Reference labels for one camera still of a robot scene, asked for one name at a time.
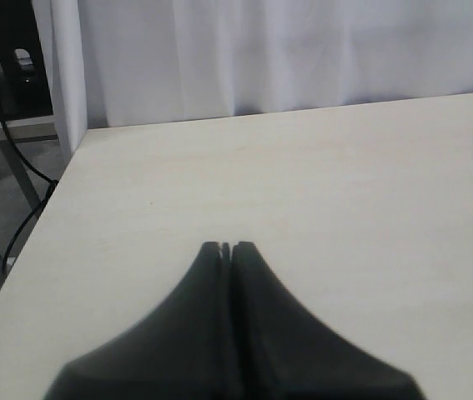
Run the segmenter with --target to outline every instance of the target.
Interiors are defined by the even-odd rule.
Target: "white object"
[[[473,94],[88,132],[0,293],[0,400],[148,314],[206,240],[427,398],[473,399]]]
[[[91,128],[473,92],[473,1],[38,0],[68,158]]]

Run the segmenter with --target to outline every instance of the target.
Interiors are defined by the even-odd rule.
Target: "desk leg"
[[[16,177],[16,179],[18,180],[19,187],[23,191],[23,194],[25,195],[25,198],[27,199],[30,208],[34,209],[38,206],[40,199],[22,161],[7,143],[1,144],[0,149],[1,152],[3,152],[4,157],[6,158],[8,166],[13,172],[13,176]]]

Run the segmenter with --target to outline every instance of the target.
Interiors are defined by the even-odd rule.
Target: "curtain fold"
[[[34,0],[34,7],[67,155],[87,126],[473,92],[473,2]]]

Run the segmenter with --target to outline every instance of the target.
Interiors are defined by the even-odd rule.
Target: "white curtain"
[[[33,4],[66,156],[86,127],[473,92],[473,0]]]

